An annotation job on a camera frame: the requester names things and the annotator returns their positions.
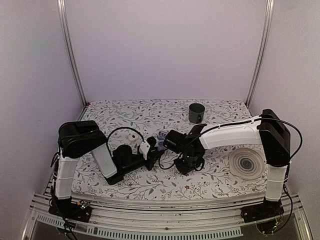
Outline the white earbud charging case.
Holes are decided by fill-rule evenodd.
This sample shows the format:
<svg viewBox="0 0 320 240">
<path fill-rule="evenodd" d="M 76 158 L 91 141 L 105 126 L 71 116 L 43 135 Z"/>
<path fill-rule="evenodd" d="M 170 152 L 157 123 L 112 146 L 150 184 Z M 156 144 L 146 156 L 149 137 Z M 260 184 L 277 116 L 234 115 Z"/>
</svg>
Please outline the white earbud charging case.
<svg viewBox="0 0 320 240">
<path fill-rule="evenodd" d="M 140 144 L 141 143 L 141 137 L 137 133 L 130 133 L 126 136 L 126 139 L 131 143 L 131 144 Z"/>
</svg>

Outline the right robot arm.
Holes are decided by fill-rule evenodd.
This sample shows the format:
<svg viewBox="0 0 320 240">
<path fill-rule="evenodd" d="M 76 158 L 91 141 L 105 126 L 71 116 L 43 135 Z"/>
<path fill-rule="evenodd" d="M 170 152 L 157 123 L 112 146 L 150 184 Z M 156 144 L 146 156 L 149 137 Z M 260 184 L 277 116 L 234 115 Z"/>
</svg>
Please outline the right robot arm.
<svg viewBox="0 0 320 240">
<path fill-rule="evenodd" d="M 177 153 L 177 170 L 186 174 L 204 166 L 207 150 L 233 145 L 262 145 L 268 165 L 266 192 L 262 203 L 241 208 L 245 223 L 273 218 L 284 213 L 282 190 L 288 176 L 290 156 L 290 131 L 271 110 L 244 121 L 223 124 L 198 124 L 188 134 L 170 130 L 163 146 Z"/>
</svg>

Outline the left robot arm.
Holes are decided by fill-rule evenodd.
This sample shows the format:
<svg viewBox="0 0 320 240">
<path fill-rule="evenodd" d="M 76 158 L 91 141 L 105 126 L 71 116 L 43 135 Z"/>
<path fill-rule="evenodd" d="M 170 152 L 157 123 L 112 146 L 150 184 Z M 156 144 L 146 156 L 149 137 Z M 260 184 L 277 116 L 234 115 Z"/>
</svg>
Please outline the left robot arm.
<svg viewBox="0 0 320 240">
<path fill-rule="evenodd" d="M 90 203 L 85 200 L 72 202 L 74 173 L 82 156 L 90 153 L 107 183 L 115 185 L 124 179 L 125 174 L 140 167 L 150 171 L 164 154 L 154 137 L 142 139 L 136 154 L 126 144 L 110 151 L 108 141 L 109 137 L 93 120 L 66 122 L 60 126 L 58 151 L 50 165 L 53 168 L 50 214 L 88 222 L 92 212 Z"/>
</svg>

